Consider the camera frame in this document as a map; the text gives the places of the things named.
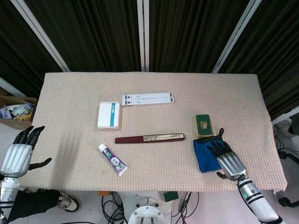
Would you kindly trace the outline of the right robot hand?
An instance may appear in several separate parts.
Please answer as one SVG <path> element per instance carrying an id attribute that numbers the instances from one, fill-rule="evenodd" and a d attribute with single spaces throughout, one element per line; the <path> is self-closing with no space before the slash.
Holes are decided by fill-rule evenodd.
<path id="1" fill-rule="evenodd" d="M 238 180 L 245 176 L 246 168 L 232 148 L 222 139 L 224 129 L 218 135 L 206 137 L 201 142 L 205 144 L 209 171 L 222 169 L 226 178 Z"/>

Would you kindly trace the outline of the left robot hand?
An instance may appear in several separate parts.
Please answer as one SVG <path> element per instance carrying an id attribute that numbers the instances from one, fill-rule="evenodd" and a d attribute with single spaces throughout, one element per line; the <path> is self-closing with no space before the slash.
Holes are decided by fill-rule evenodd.
<path id="1" fill-rule="evenodd" d="M 0 168 L 3 177 L 20 178 L 29 170 L 42 168 L 51 162 L 52 159 L 47 158 L 40 163 L 30 163 L 39 135 L 44 129 L 44 126 L 30 126 L 16 136 L 8 147 Z"/>

